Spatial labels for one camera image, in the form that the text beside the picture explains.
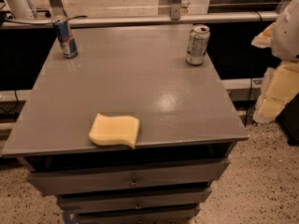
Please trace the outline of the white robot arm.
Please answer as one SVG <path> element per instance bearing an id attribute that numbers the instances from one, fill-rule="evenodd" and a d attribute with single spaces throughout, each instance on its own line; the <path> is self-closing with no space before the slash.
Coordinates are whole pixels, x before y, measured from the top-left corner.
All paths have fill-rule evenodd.
<path id="1" fill-rule="evenodd" d="M 299 0 L 291 0 L 251 44 L 270 48 L 272 55 L 281 60 L 277 68 L 268 67 L 264 73 L 253 113 L 255 122 L 268 123 L 299 93 Z"/>

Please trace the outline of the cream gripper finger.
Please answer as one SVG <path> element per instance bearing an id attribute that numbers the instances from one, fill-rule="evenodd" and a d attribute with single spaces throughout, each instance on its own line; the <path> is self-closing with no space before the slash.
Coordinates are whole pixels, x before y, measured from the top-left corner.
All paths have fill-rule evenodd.
<path id="1" fill-rule="evenodd" d="M 299 63 L 281 63 L 268 67 L 263 76 L 261 94 L 255 105 L 253 120 L 269 123 L 299 93 Z"/>
<path id="2" fill-rule="evenodd" d="M 261 33 L 256 35 L 251 41 L 251 45 L 260 49 L 270 48 L 274 26 L 275 24 L 271 23 Z"/>

